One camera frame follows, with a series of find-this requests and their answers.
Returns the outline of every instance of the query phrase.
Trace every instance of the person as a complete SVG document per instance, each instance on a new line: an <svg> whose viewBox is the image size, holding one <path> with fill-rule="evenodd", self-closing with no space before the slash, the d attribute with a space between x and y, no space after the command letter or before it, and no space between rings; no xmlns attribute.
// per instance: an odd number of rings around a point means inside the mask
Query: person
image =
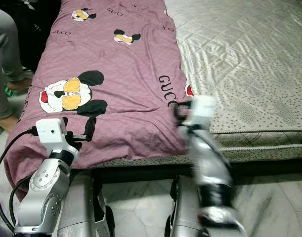
<svg viewBox="0 0 302 237"><path fill-rule="evenodd" d="M10 132L18 118L8 104L2 70L8 79L7 86L11 90L27 89L32 83L31 79L25 77L20 63L17 27L11 16L0 10L0 126Z"/></svg>

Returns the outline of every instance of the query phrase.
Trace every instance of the black cable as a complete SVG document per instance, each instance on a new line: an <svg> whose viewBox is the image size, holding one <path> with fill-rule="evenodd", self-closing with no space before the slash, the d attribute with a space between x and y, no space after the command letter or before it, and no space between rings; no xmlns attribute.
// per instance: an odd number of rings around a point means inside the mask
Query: black cable
<svg viewBox="0 0 302 237"><path fill-rule="evenodd" d="M15 143L15 141L17 141L21 136L23 136L24 134L29 134L32 133L31 129L24 131L22 133L20 133L18 136L16 136L10 143L9 145L6 147L6 149L4 150L2 156L0 157L0 164L3 160L3 158L5 157L6 153L8 152L8 150L10 149L10 147ZM14 227L12 226L12 224L9 222L9 220L7 219L5 213L2 210L2 206L0 203L0 216L2 218L2 220L5 222L5 224L8 226L8 228L11 230L11 232L14 232Z"/></svg>
<svg viewBox="0 0 302 237"><path fill-rule="evenodd" d="M10 199L9 199L9 212L10 212L10 217L11 217L11 220L13 222L14 225L16 225L16 218L14 216L14 212L13 212L13 198L14 198L14 195L17 191L17 189L24 183L26 182L27 180L30 180L31 178L31 175L20 180L17 185L13 188L11 194L10 194Z"/></svg>

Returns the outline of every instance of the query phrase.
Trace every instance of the cartoon face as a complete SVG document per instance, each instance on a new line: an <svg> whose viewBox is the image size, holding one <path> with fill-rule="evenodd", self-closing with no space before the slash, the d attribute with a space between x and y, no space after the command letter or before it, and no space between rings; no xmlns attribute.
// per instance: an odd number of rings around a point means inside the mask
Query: cartoon face
<svg viewBox="0 0 302 237"><path fill-rule="evenodd" d="M60 80L40 92L39 103L47 113L76 110L84 116L104 114L107 103L104 100L91 100L92 91L89 88L103 81L104 76L99 71L88 71L77 78Z"/></svg>
<svg viewBox="0 0 302 237"><path fill-rule="evenodd" d="M85 21L88 18L96 18L97 14L88 14L86 11L88 10L88 8L83 8L83 9L78 9L76 11L73 11L72 13L72 19L75 21Z"/></svg>
<svg viewBox="0 0 302 237"><path fill-rule="evenodd" d="M133 36L126 36L124 35L124 31L122 30L115 30L114 34L116 35L114 37L115 42L117 43L126 43L127 45L131 45L135 40L139 40L141 35L133 35Z"/></svg>

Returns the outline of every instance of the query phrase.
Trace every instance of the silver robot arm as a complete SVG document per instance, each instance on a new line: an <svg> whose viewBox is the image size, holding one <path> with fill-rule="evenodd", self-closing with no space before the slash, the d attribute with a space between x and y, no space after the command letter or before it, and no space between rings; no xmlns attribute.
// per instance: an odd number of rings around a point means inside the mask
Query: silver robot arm
<svg viewBox="0 0 302 237"><path fill-rule="evenodd" d="M84 135L66 132L67 120L51 118L37 122L41 143L49 157L32 175L29 191L20 203L15 226L16 237L51 236L58 221L62 200L70 182L71 164L78 159L81 143L90 141L96 118L90 118Z"/></svg>
<svg viewBox="0 0 302 237"><path fill-rule="evenodd" d="M184 105L190 107L190 114L179 116L176 110L175 115L194 163L200 207L198 219L202 225L210 227L211 232L218 232L222 227L238 229L241 232L238 236L246 236L238 212L231 203L235 189L231 166L209 133L215 101L209 96L195 96L191 103L186 102ZM237 235L229 233L223 236Z"/></svg>

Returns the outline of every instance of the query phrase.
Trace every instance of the mattress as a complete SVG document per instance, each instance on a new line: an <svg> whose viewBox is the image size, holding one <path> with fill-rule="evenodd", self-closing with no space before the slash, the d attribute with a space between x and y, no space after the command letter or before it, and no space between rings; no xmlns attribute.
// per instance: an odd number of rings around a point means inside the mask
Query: mattress
<svg viewBox="0 0 302 237"><path fill-rule="evenodd" d="M162 28L177 33L188 80L181 100L216 98L211 133L225 156L236 162L302 158L302 1L166 0L166 7L163 13L176 27ZM84 13L88 21L91 14ZM84 29L77 30L84 36ZM66 38L69 32L53 31ZM39 65L40 74L48 70ZM190 162L187 155L150 153L148 159L124 156L92 167Z"/></svg>
<svg viewBox="0 0 302 237"><path fill-rule="evenodd" d="M186 87L180 65L163 0L63 0L8 142L40 119L66 117L67 131L81 135L95 117L92 140L83 142L74 168L183 154L173 117ZM4 162L13 184L47 157L38 137L20 141Z"/></svg>

